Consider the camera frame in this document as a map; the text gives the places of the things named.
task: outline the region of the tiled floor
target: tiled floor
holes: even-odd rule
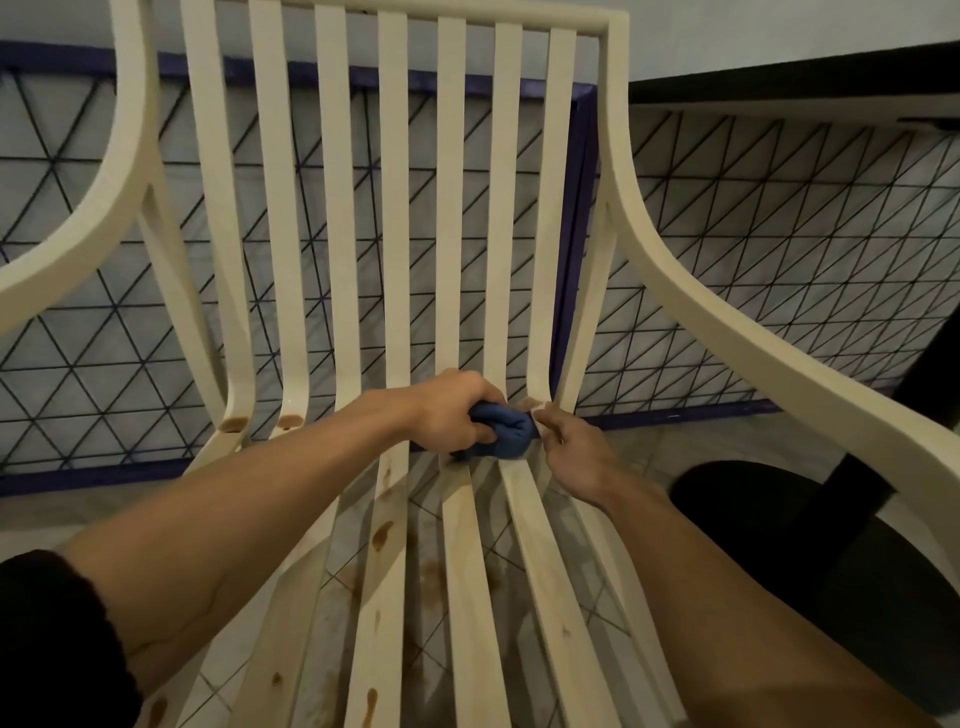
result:
[[[698,463],[732,458],[766,462],[822,479],[843,454],[784,414],[620,430],[609,436],[635,470],[663,485]],[[427,474],[417,480],[420,485],[414,486],[409,505],[401,725],[445,728],[455,720],[443,524],[435,481],[429,467],[422,469]],[[563,719],[504,493],[495,477],[474,479],[513,723],[517,728],[558,728]],[[294,728],[332,728],[343,721],[369,535],[371,485],[369,471],[341,498]],[[54,546],[155,487],[113,486],[0,500],[0,558]],[[567,496],[551,489],[544,502],[623,724],[638,726],[638,691],[633,680],[640,669],[623,619],[604,587]],[[901,502],[894,499],[881,517],[958,584],[943,551]],[[269,581],[214,641],[182,716],[185,728],[227,725],[273,586],[274,580]]]

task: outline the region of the dark sleeve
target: dark sleeve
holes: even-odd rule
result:
[[[0,564],[0,673],[11,727],[127,728],[143,703],[93,585],[53,551]]]

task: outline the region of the blue cloth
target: blue cloth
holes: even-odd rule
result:
[[[478,401],[470,408],[469,415],[474,422],[492,428],[496,433],[496,442],[489,445],[477,443],[472,448],[451,453],[457,460],[484,455],[506,459],[522,457],[537,433],[534,419],[528,413],[517,412],[491,401]]]

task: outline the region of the person's right hand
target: person's right hand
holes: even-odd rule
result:
[[[554,477],[574,497],[607,507],[611,489],[630,475],[599,427],[548,403],[534,411],[547,430],[542,433],[546,463]]]

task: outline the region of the person's arm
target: person's arm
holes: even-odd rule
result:
[[[151,694],[209,642],[380,453],[404,440],[441,452],[492,442],[492,430],[469,419],[478,400],[504,403],[480,375],[455,370],[365,393],[69,541],[61,554],[106,606],[141,692]]]
[[[630,552],[697,728],[937,725],[757,584],[599,429],[552,405],[535,417],[554,476],[603,509]]]

